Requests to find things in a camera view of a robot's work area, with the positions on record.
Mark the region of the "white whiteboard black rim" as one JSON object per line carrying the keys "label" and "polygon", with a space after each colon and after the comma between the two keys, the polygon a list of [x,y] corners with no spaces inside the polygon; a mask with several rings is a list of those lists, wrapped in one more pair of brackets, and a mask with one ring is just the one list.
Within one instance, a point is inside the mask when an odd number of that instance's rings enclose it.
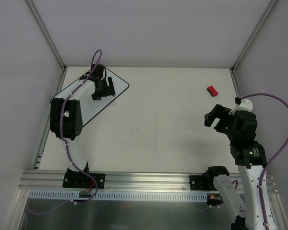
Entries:
{"label": "white whiteboard black rim", "polygon": [[102,64],[92,66],[91,70],[85,72],[77,80],[65,87],[61,92],[56,94],[51,100],[63,103],[64,99],[80,85],[87,80],[80,89],[72,96],[73,100],[80,101],[83,126],[88,124],[119,95],[129,88],[129,84],[107,69]]}

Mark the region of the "red whiteboard eraser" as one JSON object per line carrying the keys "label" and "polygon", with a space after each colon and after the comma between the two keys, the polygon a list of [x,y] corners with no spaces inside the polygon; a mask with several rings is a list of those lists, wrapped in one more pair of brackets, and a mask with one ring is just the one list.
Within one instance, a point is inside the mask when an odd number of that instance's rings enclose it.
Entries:
{"label": "red whiteboard eraser", "polygon": [[213,86],[208,86],[207,91],[210,93],[212,97],[218,96],[218,91]]}

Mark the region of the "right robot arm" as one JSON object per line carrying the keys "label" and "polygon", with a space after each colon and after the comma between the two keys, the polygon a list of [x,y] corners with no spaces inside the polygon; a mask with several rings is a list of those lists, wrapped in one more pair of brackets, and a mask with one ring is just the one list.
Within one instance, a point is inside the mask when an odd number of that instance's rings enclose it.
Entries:
{"label": "right robot arm", "polygon": [[255,140],[257,120],[252,103],[245,100],[234,109],[215,105],[205,114],[204,125],[214,127],[230,141],[230,153],[238,168],[243,186],[242,199],[230,180],[224,166],[211,166],[203,174],[206,187],[217,190],[232,219],[232,230],[275,230],[277,226],[269,206],[264,169],[267,166],[265,150]]}

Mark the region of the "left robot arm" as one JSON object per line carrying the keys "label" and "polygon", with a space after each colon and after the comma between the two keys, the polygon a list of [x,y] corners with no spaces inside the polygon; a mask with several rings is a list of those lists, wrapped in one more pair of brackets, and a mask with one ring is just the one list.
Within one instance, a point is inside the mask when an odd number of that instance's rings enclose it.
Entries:
{"label": "left robot arm", "polygon": [[69,166],[66,181],[79,187],[90,183],[88,162],[85,159],[79,135],[83,127],[103,111],[116,96],[112,78],[103,65],[82,75],[75,87],[63,97],[51,99],[50,130],[66,148]]}

